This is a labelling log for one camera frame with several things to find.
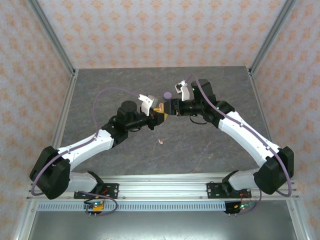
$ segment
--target patterned wallpaper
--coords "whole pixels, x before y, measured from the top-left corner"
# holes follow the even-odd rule
[[[285,0],[40,0],[73,66],[250,67]]]
[[[320,236],[319,3],[298,0],[254,81],[272,139],[294,151],[308,222]]]
[[[69,79],[27,1],[0,1],[0,239],[13,239]]]

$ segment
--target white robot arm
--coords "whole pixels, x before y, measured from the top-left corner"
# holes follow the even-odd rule
[[[55,199],[65,191],[101,193],[103,181],[96,174],[72,170],[90,157],[122,143],[128,137],[128,132],[143,126],[153,130],[165,121],[166,114],[155,107],[155,97],[140,94],[138,99],[142,101],[140,112],[135,102],[124,101],[117,115],[95,134],[69,146],[58,149],[49,146],[42,151],[29,177],[48,199]],[[50,161],[53,161],[52,164],[44,169]]]
[[[175,86],[177,92],[182,92],[178,91],[182,86],[185,96],[188,96],[189,93],[186,93],[188,89],[184,81]],[[289,147],[281,149],[278,145],[270,142],[247,124],[229,103],[217,101],[208,80],[199,79],[198,83],[194,81],[191,83],[191,87],[194,99],[171,99],[164,103],[164,112],[177,116],[203,116],[205,121],[236,140],[259,166],[248,171],[234,171],[226,176],[222,181],[222,188],[227,196],[231,196],[232,192],[250,188],[259,188],[267,194],[273,194],[287,181],[286,173],[292,178],[294,175],[294,153]],[[225,116],[213,109],[203,94]],[[286,173],[277,157],[280,157],[283,162]]]

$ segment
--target black cable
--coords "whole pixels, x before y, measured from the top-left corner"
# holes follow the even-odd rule
[[[87,200],[85,200],[83,203],[84,204],[92,204],[92,202],[89,202],[89,201],[92,201],[92,200],[97,200],[97,198],[95,198],[95,197],[93,197],[93,198],[89,198],[89,199],[87,199]]]
[[[205,124],[208,123],[207,121],[206,121],[206,122],[196,122],[196,121],[193,121],[193,120],[191,119],[191,115],[189,116],[189,119],[190,119],[190,121],[191,121],[192,123],[197,124],[197,125],[205,125]]]

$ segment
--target gray stone surface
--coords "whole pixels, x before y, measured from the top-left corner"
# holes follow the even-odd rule
[[[61,146],[75,143],[95,132],[92,106],[104,88],[120,87],[153,95],[162,102],[164,92],[178,97],[174,84],[191,73],[208,79],[217,100],[230,103],[263,136],[267,132],[244,66],[83,69],[79,71]],[[113,90],[97,102],[99,126],[117,113],[125,100],[139,100]],[[144,127],[130,132],[122,144],[101,152],[75,168],[102,175],[216,173],[256,167],[251,156],[230,136],[211,124],[196,125],[188,117],[169,116],[154,131]]]

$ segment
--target black mounting plate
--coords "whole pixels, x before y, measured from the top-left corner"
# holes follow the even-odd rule
[[[249,195],[251,198],[251,191],[248,191],[247,189],[242,189],[240,191],[234,190],[227,195],[226,191],[222,188],[221,182],[209,182],[206,184],[208,199],[240,199],[240,192]]]
[[[117,199],[118,193],[119,193],[119,183],[104,183],[102,186],[102,193],[99,193],[99,195],[104,195],[113,199]],[[91,199],[92,196],[84,195],[80,192],[74,192],[73,198],[74,199]]]

